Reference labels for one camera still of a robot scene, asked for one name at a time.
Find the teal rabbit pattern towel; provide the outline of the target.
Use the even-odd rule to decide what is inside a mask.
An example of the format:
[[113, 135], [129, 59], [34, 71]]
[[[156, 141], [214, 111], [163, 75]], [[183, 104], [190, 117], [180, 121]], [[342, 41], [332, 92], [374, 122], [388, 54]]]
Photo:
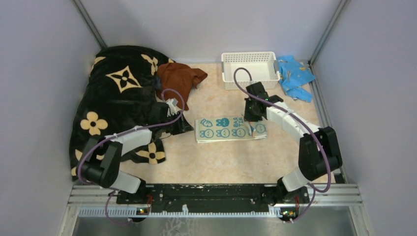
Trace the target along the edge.
[[249, 141], [268, 136], [263, 121], [249, 122], [243, 116], [201, 118], [195, 120], [195, 135], [198, 143], [225, 141]]

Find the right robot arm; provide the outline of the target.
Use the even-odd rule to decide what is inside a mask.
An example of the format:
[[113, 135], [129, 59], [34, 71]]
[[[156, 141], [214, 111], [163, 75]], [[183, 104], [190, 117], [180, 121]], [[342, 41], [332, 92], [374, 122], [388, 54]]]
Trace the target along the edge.
[[247, 86], [244, 119], [266, 119], [280, 126], [298, 144], [298, 165], [277, 181], [275, 196], [284, 203], [296, 197], [299, 189], [342, 166], [336, 132], [330, 126], [319, 127], [294, 112], [277, 95], [269, 96], [262, 83]]

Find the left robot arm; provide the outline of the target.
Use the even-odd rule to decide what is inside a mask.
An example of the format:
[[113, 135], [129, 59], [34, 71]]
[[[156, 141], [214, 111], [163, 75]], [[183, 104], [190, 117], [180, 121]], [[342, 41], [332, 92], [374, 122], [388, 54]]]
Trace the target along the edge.
[[177, 104], [175, 98], [156, 102], [145, 126], [136, 125], [117, 134], [91, 137], [76, 167], [76, 176], [82, 183], [127, 193], [137, 204], [144, 202], [148, 196], [146, 182], [123, 172], [121, 159], [139, 147], [154, 143], [162, 133], [177, 135], [192, 131], [192, 126], [183, 116], [183, 109]]

